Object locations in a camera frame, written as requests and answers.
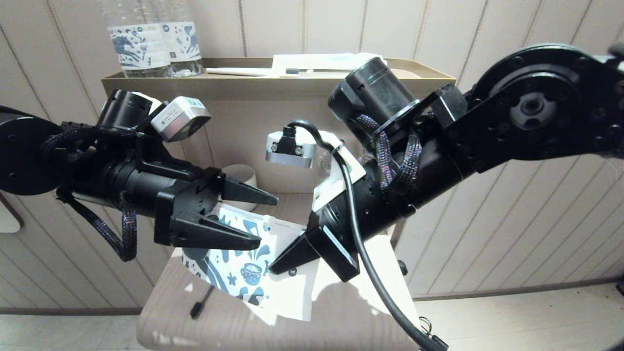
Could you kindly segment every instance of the bottle label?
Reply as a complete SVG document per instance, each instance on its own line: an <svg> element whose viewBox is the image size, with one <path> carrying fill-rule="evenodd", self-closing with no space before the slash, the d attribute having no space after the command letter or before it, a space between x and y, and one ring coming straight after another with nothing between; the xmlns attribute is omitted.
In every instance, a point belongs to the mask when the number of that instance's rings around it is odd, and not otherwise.
<svg viewBox="0 0 624 351"><path fill-rule="evenodd" d="M165 22L160 24L171 62L201 59L199 43L193 22Z"/></svg>
<svg viewBox="0 0 624 351"><path fill-rule="evenodd" d="M124 70L168 66L169 54L157 23L108 27Z"/></svg>

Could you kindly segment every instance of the tile floor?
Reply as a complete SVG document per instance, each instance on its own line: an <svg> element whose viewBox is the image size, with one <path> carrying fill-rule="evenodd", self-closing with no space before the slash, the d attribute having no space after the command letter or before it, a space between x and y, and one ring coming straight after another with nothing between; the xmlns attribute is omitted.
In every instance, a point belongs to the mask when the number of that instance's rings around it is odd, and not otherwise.
<svg viewBox="0 0 624 351"><path fill-rule="evenodd" d="M624 339L615 284L415 304L452 351L606 350ZM138 319L0 315L0 351L140 350Z"/></svg>

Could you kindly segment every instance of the white cup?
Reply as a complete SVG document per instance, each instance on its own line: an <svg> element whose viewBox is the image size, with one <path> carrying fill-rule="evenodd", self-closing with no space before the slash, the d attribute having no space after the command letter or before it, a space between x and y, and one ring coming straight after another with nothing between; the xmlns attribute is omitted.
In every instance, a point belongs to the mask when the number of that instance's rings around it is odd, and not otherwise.
<svg viewBox="0 0 624 351"><path fill-rule="evenodd" d="M250 185L252 187L256 186L256 171L252 168L252 166L246 164L231 164L221 169L223 173L228 177L233 177L241 182ZM252 202L241 202L241 201L230 201L223 200L223 203L226 205L238 207L241 210L251 211L256 208L258 204L254 204Z"/></svg>

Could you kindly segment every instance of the plastic bottle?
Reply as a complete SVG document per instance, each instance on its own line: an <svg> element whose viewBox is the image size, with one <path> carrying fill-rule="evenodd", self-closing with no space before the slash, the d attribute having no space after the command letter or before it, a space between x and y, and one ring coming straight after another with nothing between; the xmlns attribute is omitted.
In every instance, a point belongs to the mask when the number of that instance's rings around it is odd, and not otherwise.
<svg viewBox="0 0 624 351"><path fill-rule="evenodd" d="M169 53L154 5L138 0L98 3L125 76L170 77Z"/></svg>
<svg viewBox="0 0 624 351"><path fill-rule="evenodd" d="M189 16L186 0L152 0L160 18L160 28L174 77L188 77L203 72L202 55Z"/></svg>

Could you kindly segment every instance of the paneled wall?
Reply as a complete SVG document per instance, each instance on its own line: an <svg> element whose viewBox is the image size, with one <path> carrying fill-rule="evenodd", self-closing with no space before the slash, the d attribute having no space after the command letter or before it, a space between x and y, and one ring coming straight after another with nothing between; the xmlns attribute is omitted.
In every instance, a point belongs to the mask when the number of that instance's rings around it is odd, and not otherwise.
<svg viewBox="0 0 624 351"><path fill-rule="evenodd" d="M205 57L368 51L415 59L469 88L501 57L566 42L603 54L624 41L621 0L189 0ZM95 0L0 1L0 104L93 123L100 78L119 71ZM204 129L168 146L212 165ZM414 296L573 282L624 271L622 163L594 156L509 162L407 220L397 255ZM0 234L0 308L142 306L169 250L139 220L122 263L54 194L4 195L25 226ZM115 210L90 205L119 229Z"/></svg>

